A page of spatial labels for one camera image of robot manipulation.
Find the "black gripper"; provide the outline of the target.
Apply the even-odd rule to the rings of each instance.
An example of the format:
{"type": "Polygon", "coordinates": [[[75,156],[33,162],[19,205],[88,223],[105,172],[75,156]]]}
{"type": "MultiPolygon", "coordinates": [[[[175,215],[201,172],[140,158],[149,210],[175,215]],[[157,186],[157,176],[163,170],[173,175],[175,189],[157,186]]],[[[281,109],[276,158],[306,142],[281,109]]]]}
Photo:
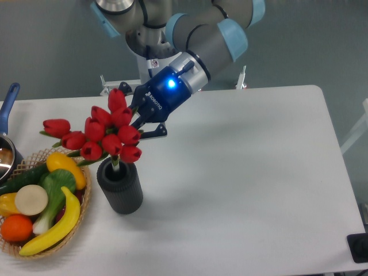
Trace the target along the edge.
{"type": "Polygon", "coordinates": [[[147,83],[137,86],[121,82],[118,89],[125,96],[133,95],[130,108],[136,109],[139,117],[131,123],[137,129],[141,140],[155,139],[167,136],[165,121],[168,116],[191,97],[191,90],[181,76],[192,69],[184,66],[176,72],[167,66],[147,83]],[[146,123],[159,122],[152,131],[140,131],[146,123]]]}

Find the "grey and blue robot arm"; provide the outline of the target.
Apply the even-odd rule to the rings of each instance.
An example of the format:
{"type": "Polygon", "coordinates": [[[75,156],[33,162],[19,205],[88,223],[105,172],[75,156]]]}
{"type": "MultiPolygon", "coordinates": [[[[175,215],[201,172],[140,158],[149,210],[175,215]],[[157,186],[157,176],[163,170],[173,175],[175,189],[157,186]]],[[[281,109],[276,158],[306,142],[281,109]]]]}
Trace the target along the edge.
{"type": "Polygon", "coordinates": [[[156,123],[143,139],[167,134],[168,116],[248,47],[245,31],[265,13],[264,1],[212,1],[205,11],[173,13],[171,1],[92,1],[110,37],[123,36],[135,55],[139,80],[103,84],[131,95],[136,129],[156,123]]]}

